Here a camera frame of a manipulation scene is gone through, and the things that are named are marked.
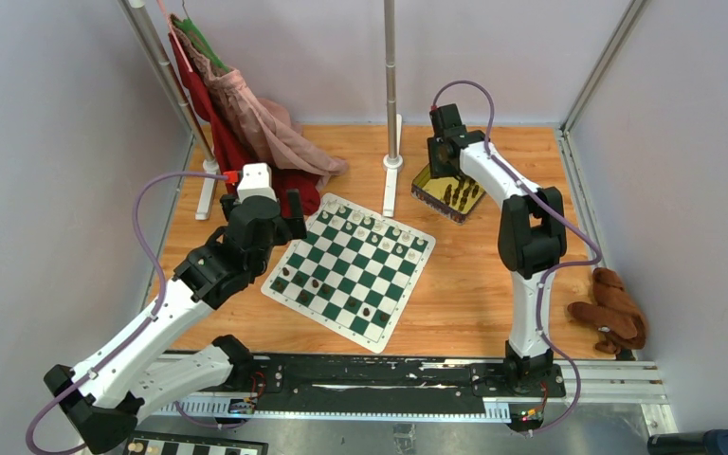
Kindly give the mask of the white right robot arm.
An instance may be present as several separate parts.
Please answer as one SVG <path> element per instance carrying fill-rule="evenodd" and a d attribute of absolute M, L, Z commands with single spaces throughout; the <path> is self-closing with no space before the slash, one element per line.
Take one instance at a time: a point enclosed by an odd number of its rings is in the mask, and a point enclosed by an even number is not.
<path fill-rule="evenodd" d="M 513 322 L 503 360 L 503 382 L 515 395 L 537 388 L 553 365 L 542 338 L 550 286 L 542 274 L 560 264 L 567 250 L 562 194 L 519 173 L 486 138 L 469 131 L 454 104 L 432 106 L 433 136 L 427 140 L 433 178 L 470 178 L 500 207 L 498 252 L 513 283 Z"/>

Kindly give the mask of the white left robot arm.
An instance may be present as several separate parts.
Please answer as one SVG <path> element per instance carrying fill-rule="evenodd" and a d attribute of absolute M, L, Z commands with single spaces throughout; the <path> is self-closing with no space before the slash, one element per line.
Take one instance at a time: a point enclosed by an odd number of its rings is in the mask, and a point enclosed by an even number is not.
<path fill-rule="evenodd" d="M 226 224 L 175 268 L 150 309 L 76 366 L 56 365 L 45 374 L 91 453 L 114 449 L 152 413 L 193 392 L 220 385 L 242 391 L 250 384 L 253 355 L 232 335 L 166 367 L 151 366 L 187 329 L 262 276 L 274 247 L 305 238 L 299 191 L 287 191 L 286 201 L 223 196 Z"/>

